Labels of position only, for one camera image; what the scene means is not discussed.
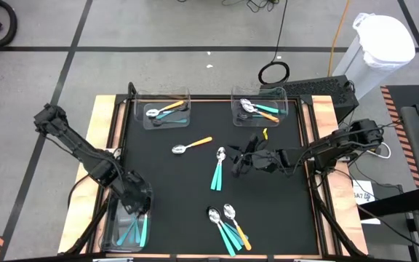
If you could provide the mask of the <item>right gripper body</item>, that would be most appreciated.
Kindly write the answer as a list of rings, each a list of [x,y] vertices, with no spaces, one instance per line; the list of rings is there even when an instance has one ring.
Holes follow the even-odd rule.
[[[256,170],[273,173],[277,170],[287,171],[290,167],[287,152],[284,149],[269,151],[266,149],[251,154],[252,166]]]

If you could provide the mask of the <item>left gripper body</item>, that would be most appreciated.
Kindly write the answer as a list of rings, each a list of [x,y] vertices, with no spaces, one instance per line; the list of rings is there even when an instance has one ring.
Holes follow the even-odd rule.
[[[119,176],[116,194],[128,214],[133,214],[136,210],[142,214],[143,206],[146,204],[149,204],[151,209],[153,200],[151,184],[134,170]]]

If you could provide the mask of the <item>clear plastic bin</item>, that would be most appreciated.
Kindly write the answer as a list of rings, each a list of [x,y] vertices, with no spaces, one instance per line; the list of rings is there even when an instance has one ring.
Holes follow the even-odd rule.
[[[151,124],[151,120],[156,117],[147,117],[146,111],[150,109],[161,109],[165,106],[183,100],[184,104],[188,105],[187,111],[178,111],[164,117],[162,120],[179,120],[187,119],[186,124],[163,124],[162,126],[155,127]],[[135,96],[134,101],[134,117],[138,122],[143,124],[145,130],[159,130],[159,129],[171,129],[187,127],[190,124],[191,118],[191,96],[190,92],[185,87],[179,87],[165,91],[148,92],[139,90]]]
[[[279,119],[279,123],[273,122],[265,117],[251,121],[242,121],[241,119],[238,119],[238,113],[247,112],[243,109],[242,104],[239,101],[242,98],[248,99],[250,102],[255,104],[279,109],[280,112],[278,114],[274,114],[254,107],[259,111],[275,116]],[[231,111],[233,123],[237,127],[277,127],[287,118],[289,113],[288,99],[286,92],[281,87],[275,87],[267,90],[261,90],[261,88],[234,87],[231,91]]]
[[[100,243],[100,249],[107,253],[138,253],[144,247],[140,247],[140,243],[132,243],[130,244],[127,240],[124,242],[122,246],[118,246],[116,241],[119,237],[126,231],[129,225],[132,222],[133,214],[128,214],[124,209],[121,200],[116,196],[109,197],[109,205],[105,217],[105,228],[102,235],[102,241]],[[148,213],[148,233],[146,244],[148,244],[148,240],[150,237],[150,230],[151,230],[151,209],[147,212]],[[143,227],[143,216],[144,214],[140,214],[137,218],[139,220],[139,230],[140,230],[140,238],[141,238],[141,231]]]

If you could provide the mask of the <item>white paper sign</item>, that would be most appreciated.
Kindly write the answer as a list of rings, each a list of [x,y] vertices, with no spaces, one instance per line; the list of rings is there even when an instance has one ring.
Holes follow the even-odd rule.
[[[372,183],[367,180],[353,180],[354,198],[358,205],[375,201]]]

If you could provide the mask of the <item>black desk base bar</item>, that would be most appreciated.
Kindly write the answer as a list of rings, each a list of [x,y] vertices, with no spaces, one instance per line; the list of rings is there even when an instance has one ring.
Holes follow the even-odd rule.
[[[419,210],[419,189],[359,206],[361,220]]]

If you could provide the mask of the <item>white-bagged trash bin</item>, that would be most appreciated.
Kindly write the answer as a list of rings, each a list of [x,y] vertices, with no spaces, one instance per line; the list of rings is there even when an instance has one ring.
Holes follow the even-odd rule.
[[[360,13],[352,27],[356,37],[332,75],[353,82],[361,100],[415,57],[415,45],[404,24],[391,16]]]

